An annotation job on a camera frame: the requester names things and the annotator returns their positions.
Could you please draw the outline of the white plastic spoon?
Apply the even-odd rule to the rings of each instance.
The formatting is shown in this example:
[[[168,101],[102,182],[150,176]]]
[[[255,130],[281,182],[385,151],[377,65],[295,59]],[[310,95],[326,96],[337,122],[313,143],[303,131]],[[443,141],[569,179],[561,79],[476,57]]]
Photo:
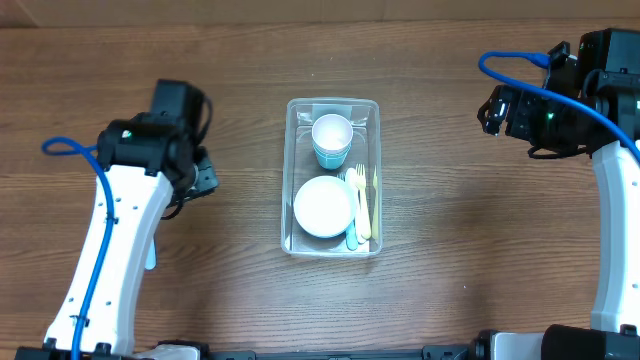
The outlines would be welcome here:
[[[356,186],[356,170],[353,172],[353,184]],[[361,219],[360,219],[360,202],[359,202],[359,194],[358,194],[358,189],[357,189],[357,200],[358,200],[358,218],[357,218],[357,223],[356,223],[356,229],[357,229],[357,235],[358,235],[358,242],[360,245],[363,245],[367,240],[364,240],[361,236],[360,236],[360,230],[361,230]]]

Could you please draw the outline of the white bowl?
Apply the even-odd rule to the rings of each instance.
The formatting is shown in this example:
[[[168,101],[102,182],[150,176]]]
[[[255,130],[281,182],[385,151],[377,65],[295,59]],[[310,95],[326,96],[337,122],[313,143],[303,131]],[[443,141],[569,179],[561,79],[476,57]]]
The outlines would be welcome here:
[[[356,201],[344,180],[324,175],[300,187],[294,197],[293,210],[305,232],[318,238],[332,238],[354,222]]]

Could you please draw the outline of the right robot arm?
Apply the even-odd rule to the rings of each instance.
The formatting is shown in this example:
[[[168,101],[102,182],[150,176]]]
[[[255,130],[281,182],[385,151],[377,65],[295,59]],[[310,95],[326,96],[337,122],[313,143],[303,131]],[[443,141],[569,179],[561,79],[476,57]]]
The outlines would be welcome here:
[[[589,328],[486,330],[471,359],[639,358],[639,72],[629,65],[547,66],[541,87],[479,66],[499,81],[478,111],[485,133],[530,143],[536,159],[586,153],[600,201],[600,262]]]

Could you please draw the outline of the pale green fork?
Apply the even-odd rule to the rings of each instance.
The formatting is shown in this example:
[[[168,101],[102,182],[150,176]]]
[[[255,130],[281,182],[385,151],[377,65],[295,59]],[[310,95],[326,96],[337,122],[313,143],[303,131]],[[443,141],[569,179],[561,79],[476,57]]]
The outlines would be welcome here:
[[[356,223],[358,218],[357,189],[356,189],[356,186],[353,184],[353,180],[352,180],[354,171],[355,171],[354,168],[348,168],[345,172],[339,174],[339,178],[342,179],[349,187],[351,191],[351,197],[353,198],[353,203],[355,205],[354,218],[351,221],[350,225],[345,230],[345,243],[346,243],[346,247],[350,251],[355,251],[359,245],[357,229],[356,229]]]

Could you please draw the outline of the white fork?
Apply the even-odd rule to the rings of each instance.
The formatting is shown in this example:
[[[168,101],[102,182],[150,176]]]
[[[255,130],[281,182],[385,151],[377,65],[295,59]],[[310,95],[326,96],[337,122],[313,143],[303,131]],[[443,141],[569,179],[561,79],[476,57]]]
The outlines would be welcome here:
[[[144,268],[147,271],[151,271],[156,267],[157,259],[156,259],[156,246],[154,238],[151,238],[148,252],[145,259]]]

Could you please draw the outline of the light blue plastic cup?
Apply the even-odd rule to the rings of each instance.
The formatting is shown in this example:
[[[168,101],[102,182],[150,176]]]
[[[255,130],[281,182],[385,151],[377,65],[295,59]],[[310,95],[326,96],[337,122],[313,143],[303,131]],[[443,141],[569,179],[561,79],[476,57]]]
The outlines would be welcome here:
[[[351,146],[346,147],[340,152],[330,153],[325,149],[314,145],[314,151],[319,165],[326,170],[339,169],[345,162]]]

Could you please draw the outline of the yellow plastic fork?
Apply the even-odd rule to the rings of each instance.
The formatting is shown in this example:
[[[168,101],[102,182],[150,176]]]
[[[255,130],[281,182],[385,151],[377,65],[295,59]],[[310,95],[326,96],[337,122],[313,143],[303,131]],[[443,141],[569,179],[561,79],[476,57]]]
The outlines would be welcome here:
[[[368,203],[367,203],[367,195],[366,195],[366,170],[365,166],[362,163],[358,163],[355,167],[356,170],[356,187],[358,189],[359,194],[359,202],[360,202],[360,219],[361,219],[361,230],[360,236],[364,240],[368,240],[371,238],[371,224],[369,219],[368,212]]]

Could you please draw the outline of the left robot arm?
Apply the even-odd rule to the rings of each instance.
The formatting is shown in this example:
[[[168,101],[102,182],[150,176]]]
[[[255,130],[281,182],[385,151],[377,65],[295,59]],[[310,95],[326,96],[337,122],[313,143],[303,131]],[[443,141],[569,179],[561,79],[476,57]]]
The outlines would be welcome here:
[[[93,213],[74,277],[38,347],[18,359],[131,359],[135,311],[154,235],[166,209],[211,194],[218,185],[201,142],[211,119],[168,110],[114,120],[96,145],[68,137],[44,153],[81,155],[96,174]]]

